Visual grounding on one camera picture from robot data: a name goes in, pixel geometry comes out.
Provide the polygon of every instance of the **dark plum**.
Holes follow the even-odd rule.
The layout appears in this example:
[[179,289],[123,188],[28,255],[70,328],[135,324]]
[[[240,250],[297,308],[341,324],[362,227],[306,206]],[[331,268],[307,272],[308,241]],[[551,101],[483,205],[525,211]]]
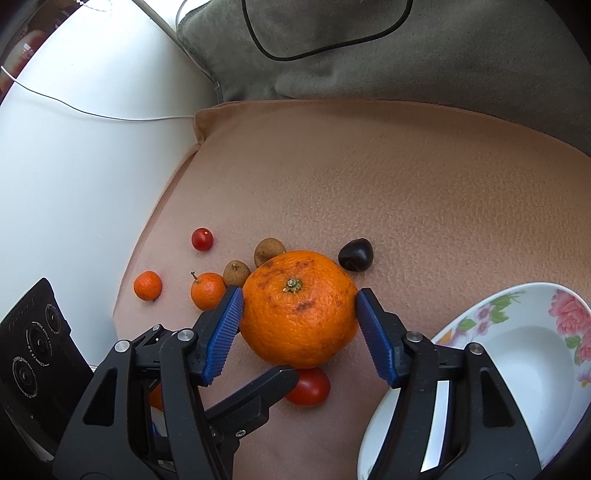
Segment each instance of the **dark plum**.
[[366,238],[351,240],[339,252],[339,265],[351,272],[364,272],[374,262],[374,248]]

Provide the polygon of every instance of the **white cable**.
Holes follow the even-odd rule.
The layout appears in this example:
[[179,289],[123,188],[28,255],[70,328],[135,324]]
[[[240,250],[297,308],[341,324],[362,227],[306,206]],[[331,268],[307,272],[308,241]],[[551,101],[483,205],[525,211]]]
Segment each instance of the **white cable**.
[[50,95],[45,95],[45,93],[36,92],[35,90],[30,89],[29,87],[24,86],[15,77],[13,77],[10,73],[7,72],[6,68],[4,68],[4,65],[0,65],[0,69],[4,73],[6,73],[6,75],[8,75],[12,79],[12,81],[14,83],[20,85],[25,90],[28,90],[31,93],[35,93],[35,94],[40,95],[40,96],[45,97],[45,98],[49,98],[51,100],[55,100],[56,102],[63,103],[67,107],[72,108],[73,110],[76,110],[77,112],[84,113],[86,115],[92,115],[92,116],[97,116],[97,117],[100,117],[100,118],[106,118],[108,120],[121,120],[121,121],[124,121],[124,122],[154,122],[154,121],[158,121],[158,120],[174,120],[174,119],[177,119],[177,118],[195,118],[194,115],[161,116],[161,117],[156,117],[156,118],[121,118],[121,117],[118,117],[118,116],[109,116],[109,115],[101,115],[99,113],[86,112],[85,110],[81,110],[80,108],[76,108],[75,106],[70,105],[69,103],[66,103],[63,100],[60,100],[59,98],[55,98],[55,97],[52,97]]
[[178,24],[180,22],[180,16],[181,16],[181,10],[183,9],[183,7],[185,6],[185,4],[188,2],[189,0],[183,0],[183,3],[181,4],[180,8],[177,10],[177,16],[174,19],[174,29],[176,31],[178,31]]
[[90,8],[91,10],[94,10],[95,12],[106,12],[107,10],[99,10],[98,8],[95,7],[91,7],[90,5],[86,5],[82,0],[74,0],[78,5],[80,5],[81,7],[86,7],[86,8]]

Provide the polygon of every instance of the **black camera body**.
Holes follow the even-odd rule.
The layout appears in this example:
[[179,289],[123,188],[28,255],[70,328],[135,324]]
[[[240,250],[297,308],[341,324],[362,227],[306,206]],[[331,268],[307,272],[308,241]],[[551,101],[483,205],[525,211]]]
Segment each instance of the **black camera body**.
[[93,372],[42,278],[0,323],[0,403],[51,455]]

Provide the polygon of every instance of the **red cherry tomato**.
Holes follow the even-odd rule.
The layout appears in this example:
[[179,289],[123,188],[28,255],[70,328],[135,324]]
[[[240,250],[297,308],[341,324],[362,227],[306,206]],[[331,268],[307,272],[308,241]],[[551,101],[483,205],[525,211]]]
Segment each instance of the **red cherry tomato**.
[[330,393],[330,380],[320,368],[296,370],[300,379],[285,397],[300,407],[320,405]]
[[191,236],[191,243],[196,250],[205,252],[213,245],[213,235],[206,228],[198,228]]

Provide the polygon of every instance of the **orange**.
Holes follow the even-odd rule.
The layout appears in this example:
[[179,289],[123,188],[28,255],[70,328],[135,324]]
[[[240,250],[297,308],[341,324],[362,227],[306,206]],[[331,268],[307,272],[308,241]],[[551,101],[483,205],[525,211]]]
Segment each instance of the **orange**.
[[242,337],[271,364],[317,367],[357,332],[357,288],[324,255],[308,251],[278,255],[256,269],[242,289]]
[[226,293],[223,277],[217,273],[202,273],[198,277],[191,272],[195,279],[191,285],[191,300],[200,310],[213,310],[220,303]]
[[142,300],[156,300],[162,293],[162,280],[157,273],[148,270],[135,279],[134,292]]

